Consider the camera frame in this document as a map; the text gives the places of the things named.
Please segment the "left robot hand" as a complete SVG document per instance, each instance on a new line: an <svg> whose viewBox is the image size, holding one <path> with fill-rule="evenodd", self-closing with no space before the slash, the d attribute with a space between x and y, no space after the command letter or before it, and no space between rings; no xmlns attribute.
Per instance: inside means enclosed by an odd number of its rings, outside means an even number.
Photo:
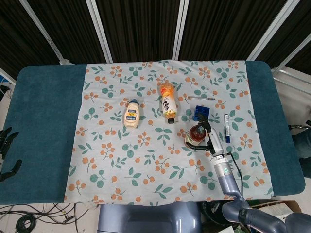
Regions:
<svg viewBox="0 0 311 233"><path fill-rule="evenodd" d="M0 181L3 182L8 178L15 176L22 165L22 160L17 160L14 167L5 173L2 172L2 166L5 160L5 157L8 153L8 150L13 142L13 140L18 136L19 132L14 132L11 135L12 127L7 128L6 130L1 130L0 132Z"/></svg>

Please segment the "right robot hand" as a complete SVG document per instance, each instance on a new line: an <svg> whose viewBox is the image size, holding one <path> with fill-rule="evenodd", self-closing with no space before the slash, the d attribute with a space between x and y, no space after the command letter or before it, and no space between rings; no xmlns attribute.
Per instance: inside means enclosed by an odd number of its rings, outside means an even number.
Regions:
<svg viewBox="0 0 311 233"><path fill-rule="evenodd" d="M214 128L204 117L193 126L185 138L185 144L193 150L209 151L213 156L224 154L223 147Z"/></svg>

